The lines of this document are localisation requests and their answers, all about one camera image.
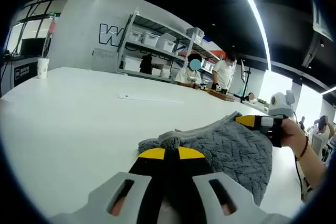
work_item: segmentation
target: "white table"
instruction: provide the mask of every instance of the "white table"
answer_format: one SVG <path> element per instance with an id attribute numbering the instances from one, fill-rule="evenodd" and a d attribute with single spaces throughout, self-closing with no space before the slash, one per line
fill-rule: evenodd
<path id="1" fill-rule="evenodd" d="M 161 95 L 184 104 L 119 99 L 118 93 Z M 88 194 L 136 160 L 138 143 L 178 128 L 191 130 L 234 111 L 262 114 L 201 90 L 91 70 L 59 68 L 32 78 L 0 100 L 0 130 L 15 176 L 50 217 L 73 212 Z M 294 156 L 274 148 L 261 208 L 292 216 L 300 207 Z"/>

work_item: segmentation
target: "paper cup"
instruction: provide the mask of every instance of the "paper cup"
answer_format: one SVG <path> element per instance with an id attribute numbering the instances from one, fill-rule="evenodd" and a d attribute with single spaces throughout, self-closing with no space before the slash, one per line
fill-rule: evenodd
<path id="1" fill-rule="evenodd" d="M 48 72 L 49 60 L 46 58 L 37 59 L 37 78 L 46 79 Z"/>

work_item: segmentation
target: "led light strip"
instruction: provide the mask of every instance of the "led light strip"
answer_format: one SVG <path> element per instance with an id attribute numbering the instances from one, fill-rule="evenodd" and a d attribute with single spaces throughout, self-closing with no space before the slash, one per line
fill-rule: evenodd
<path id="1" fill-rule="evenodd" d="M 336 90 L 336 86 L 333 87 L 333 88 L 331 88 L 331 89 L 328 89 L 328 90 L 325 91 L 325 92 L 322 92 L 321 95 L 328 94 L 328 93 L 330 93 L 330 92 L 332 92 L 332 91 L 334 91 L 334 90 Z"/>
<path id="2" fill-rule="evenodd" d="M 268 47 L 268 42 L 267 42 L 267 37 L 266 37 L 266 32 L 265 32 L 265 28 L 263 25 L 263 21 L 261 21 L 261 16 L 258 12 L 257 6 L 254 3 L 253 0 L 247 0 L 247 2 L 250 4 L 250 7 L 252 9 L 252 12 L 257 20 L 260 32 L 261 32 L 261 36 L 262 36 L 262 40 L 264 41 L 264 45 L 265 45 L 265 51 L 266 51 L 266 58 L 267 58 L 267 65 L 268 65 L 268 70 L 271 71 L 271 56 L 270 56 L 270 52 L 269 52 L 269 47 Z"/>

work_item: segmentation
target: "fuzzy gray cloth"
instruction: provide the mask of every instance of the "fuzzy gray cloth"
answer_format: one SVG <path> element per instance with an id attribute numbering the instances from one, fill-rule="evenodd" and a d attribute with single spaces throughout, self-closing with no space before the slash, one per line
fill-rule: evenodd
<path id="1" fill-rule="evenodd" d="M 259 131 L 236 123 L 238 116 L 241 114 L 234 112 L 203 128 L 164 133 L 158 139 L 140 142 L 138 151 L 179 146 L 195 149 L 207 158 L 214 172 L 223 172 L 248 189 L 260 206 L 272 171 L 272 144 Z"/>

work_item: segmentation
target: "black ceiling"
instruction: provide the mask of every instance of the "black ceiling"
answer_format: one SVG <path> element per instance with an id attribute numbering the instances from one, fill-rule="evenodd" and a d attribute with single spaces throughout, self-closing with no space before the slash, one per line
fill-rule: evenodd
<path id="1" fill-rule="evenodd" d="M 235 50 L 240 55 L 265 58 L 264 43 L 257 22 L 246 0 L 145 0 L 175 14 L 189 24 L 201 28 L 223 50 Z M 336 86 L 336 55 L 334 43 L 319 36 L 325 47 L 319 46 L 311 62 L 311 69 L 302 67 L 311 47 L 311 0 L 255 0 L 264 23 L 271 58 L 301 70 L 329 87 Z M 251 62 L 253 67 L 265 70 L 266 64 Z M 283 68 L 275 71 L 299 79 L 296 73 Z M 317 91 L 324 88 L 303 79 Z M 325 99 L 336 103 L 331 94 Z"/>

